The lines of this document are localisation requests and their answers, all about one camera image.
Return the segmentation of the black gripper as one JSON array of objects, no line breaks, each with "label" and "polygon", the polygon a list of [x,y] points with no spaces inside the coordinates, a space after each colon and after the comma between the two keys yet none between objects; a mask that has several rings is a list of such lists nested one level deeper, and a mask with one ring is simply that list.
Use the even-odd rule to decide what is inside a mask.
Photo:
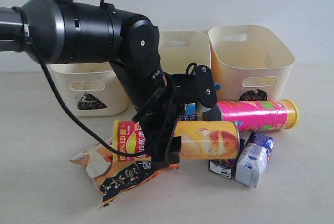
[{"label": "black gripper", "polygon": [[181,105],[195,101],[195,77],[189,74],[154,73],[146,82],[153,83],[155,91],[139,106],[133,117],[146,138],[145,154],[152,161],[178,164],[182,139],[174,136],[174,131],[181,114]]}]

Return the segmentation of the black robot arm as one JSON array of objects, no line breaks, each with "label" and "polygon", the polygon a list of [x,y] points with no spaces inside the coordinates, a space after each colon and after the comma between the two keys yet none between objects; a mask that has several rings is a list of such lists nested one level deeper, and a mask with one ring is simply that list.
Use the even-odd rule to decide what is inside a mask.
[{"label": "black robot arm", "polygon": [[24,52],[42,67],[109,63],[137,112],[144,153],[166,166],[180,161],[174,131],[183,104],[175,86],[182,77],[163,71],[159,36],[148,17],[112,4],[29,0],[1,8],[1,51]]}]

